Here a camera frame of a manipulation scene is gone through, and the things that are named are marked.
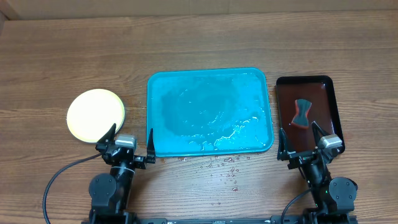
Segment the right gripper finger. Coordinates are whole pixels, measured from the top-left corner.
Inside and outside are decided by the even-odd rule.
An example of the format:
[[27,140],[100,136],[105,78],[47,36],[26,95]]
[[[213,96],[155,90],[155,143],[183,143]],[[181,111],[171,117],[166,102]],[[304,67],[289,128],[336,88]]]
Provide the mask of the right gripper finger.
[[322,137],[328,136],[330,134],[327,131],[325,131],[323,128],[321,128],[316,121],[313,121],[311,123],[311,127],[316,145],[318,145]]
[[277,160],[286,161],[289,160],[292,155],[295,154],[295,149],[288,138],[283,128],[279,129],[279,147],[277,151]]

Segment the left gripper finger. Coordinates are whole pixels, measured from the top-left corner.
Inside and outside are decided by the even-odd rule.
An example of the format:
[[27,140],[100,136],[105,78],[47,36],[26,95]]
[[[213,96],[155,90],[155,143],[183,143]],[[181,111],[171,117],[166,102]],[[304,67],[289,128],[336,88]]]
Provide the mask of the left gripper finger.
[[116,134],[116,123],[114,123],[111,128],[107,131],[107,133],[97,141],[97,144],[106,144],[109,141],[112,141]]
[[147,140],[147,157],[146,162],[150,164],[155,164],[155,146],[153,139],[153,129],[150,129],[149,137]]

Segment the red and grey sponge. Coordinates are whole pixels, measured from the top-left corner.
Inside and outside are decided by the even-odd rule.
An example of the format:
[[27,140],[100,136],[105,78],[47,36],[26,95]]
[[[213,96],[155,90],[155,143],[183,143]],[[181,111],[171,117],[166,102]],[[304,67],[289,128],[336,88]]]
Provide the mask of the red and grey sponge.
[[306,99],[295,100],[295,115],[292,118],[291,125],[302,129],[308,129],[308,112],[312,107],[312,103]]

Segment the yellow-green plate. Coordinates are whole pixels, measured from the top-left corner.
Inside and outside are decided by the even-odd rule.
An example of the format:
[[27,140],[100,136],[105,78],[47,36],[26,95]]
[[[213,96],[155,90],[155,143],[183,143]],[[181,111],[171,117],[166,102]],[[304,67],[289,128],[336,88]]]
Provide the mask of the yellow-green plate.
[[112,127],[119,131],[125,119],[125,107],[118,95],[105,89],[80,94],[67,112],[67,126],[77,139],[96,143]]

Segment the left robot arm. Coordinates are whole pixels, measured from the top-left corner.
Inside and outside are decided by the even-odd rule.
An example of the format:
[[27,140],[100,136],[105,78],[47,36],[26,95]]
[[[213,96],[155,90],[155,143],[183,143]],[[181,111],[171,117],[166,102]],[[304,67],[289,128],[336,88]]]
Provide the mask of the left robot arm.
[[156,161],[153,131],[147,141],[147,155],[137,156],[136,139],[132,135],[116,135],[116,125],[98,140],[96,150],[107,165],[109,173],[95,176],[89,184],[91,197],[90,223],[136,224],[140,220],[127,205],[136,169],[145,169],[146,164]]

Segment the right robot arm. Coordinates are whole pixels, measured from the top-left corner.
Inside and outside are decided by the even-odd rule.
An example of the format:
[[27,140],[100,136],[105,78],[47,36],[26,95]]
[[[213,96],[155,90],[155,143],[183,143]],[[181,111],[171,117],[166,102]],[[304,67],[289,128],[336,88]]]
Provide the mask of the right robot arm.
[[[288,161],[289,169],[298,169],[307,182],[308,189],[293,198],[280,216],[271,219],[273,223],[357,223],[351,217],[358,185],[346,177],[333,178],[327,165],[340,154],[343,141],[337,134],[330,134],[316,122],[311,123],[315,148],[311,151],[296,152],[283,128],[279,129],[277,159]],[[290,206],[297,200],[311,194],[314,208],[306,208],[301,215],[287,216]]]

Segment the black rectangular water tray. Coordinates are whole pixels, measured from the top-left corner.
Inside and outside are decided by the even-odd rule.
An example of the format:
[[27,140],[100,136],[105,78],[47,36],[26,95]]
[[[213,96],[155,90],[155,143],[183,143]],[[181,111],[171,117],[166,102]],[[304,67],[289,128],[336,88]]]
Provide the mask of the black rectangular water tray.
[[343,139],[343,132],[336,104],[333,81],[326,75],[280,77],[275,86],[279,124],[296,152],[314,150],[316,141],[312,127],[297,126],[292,121],[302,112],[295,102],[304,99],[312,103],[305,117],[309,123],[316,122],[329,134],[337,134]]

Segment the teal plastic tray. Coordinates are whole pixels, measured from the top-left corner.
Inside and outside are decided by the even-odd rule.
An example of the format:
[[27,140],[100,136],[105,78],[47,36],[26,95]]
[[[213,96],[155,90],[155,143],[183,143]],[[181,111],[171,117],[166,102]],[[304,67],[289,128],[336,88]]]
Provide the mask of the teal plastic tray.
[[253,67],[153,74],[147,135],[157,157],[268,151],[274,131],[265,74]]

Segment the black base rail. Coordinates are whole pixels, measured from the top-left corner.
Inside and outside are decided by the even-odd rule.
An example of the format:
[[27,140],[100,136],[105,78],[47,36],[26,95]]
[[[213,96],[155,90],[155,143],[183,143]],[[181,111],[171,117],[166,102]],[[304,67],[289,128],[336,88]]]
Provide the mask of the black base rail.
[[305,224],[312,223],[301,215],[288,215],[281,219],[280,215],[273,215],[269,218],[233,218],[233,219],[184,219],[168,220],[166,218],[137,218],[131,215],[117,217],[115,221],[109,218],[104,220],[95,220],[89,218],[88,221],[82,221],[82,224],[89,223],[138,223],[138,224]]

